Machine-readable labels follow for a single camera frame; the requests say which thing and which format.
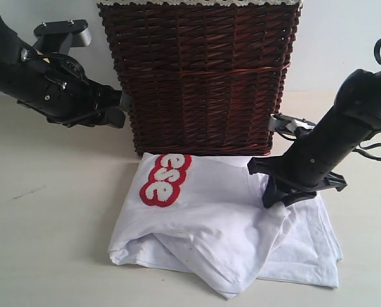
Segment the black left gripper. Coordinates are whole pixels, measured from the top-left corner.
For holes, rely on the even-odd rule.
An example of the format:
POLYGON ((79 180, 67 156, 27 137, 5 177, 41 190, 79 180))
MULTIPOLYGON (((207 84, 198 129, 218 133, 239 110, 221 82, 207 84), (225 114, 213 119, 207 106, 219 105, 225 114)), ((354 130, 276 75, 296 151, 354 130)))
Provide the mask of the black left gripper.
POLYGON ((82 66, 64 54, 26 54, 17 69, 30 89, 18 104, 44 115, 49 123, 71 128, 124 127, 132 98, 123 90, 88 80, 82 66), (96 110, 106 109, 96 114, 96 110))

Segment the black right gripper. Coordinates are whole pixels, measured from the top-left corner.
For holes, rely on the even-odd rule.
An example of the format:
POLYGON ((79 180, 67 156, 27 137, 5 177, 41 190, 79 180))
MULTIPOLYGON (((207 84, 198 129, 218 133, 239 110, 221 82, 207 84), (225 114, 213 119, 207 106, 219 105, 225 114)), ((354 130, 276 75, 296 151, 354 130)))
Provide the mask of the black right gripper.
POLYGON ((249 174, 269 175, 264 207, 276 203, 288 207, 314 199, 326 189, 342 191, 347 186, 345 178, 330 171, 364 138, 364 129, 320 127, 293 143, 284 155, 252 157, 247 163, 249 174))

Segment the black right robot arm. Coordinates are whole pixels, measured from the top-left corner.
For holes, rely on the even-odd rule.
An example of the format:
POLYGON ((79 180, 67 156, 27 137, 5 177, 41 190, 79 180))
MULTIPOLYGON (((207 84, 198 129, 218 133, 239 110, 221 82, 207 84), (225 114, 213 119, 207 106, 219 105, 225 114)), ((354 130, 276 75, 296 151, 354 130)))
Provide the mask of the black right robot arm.
POLYGON ((278 202, 287 207, 325 189, 342 191, 347 183, 334 168, 352 152, 370 158, 361 143, 381 133, 381 71, 350 74, 317 124, 273 114, 269 130, 289 135, 292 145, 281 156, 253 157, 247 164, 251 175, 268 175, 264 207, 278 202))

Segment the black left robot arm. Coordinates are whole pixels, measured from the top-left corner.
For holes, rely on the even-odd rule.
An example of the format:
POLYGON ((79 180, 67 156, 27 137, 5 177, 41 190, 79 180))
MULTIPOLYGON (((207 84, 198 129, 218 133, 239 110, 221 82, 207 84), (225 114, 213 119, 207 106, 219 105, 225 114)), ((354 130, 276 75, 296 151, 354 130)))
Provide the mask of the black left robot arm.
POLYGON ((43 22, 30 45, 0 16, 0 92, 43 115, 49 123, 73 127, 124 127, 130 98, 121 90, 86 76, 69 56, 71 48, 91 42, 88 22, 43 22))

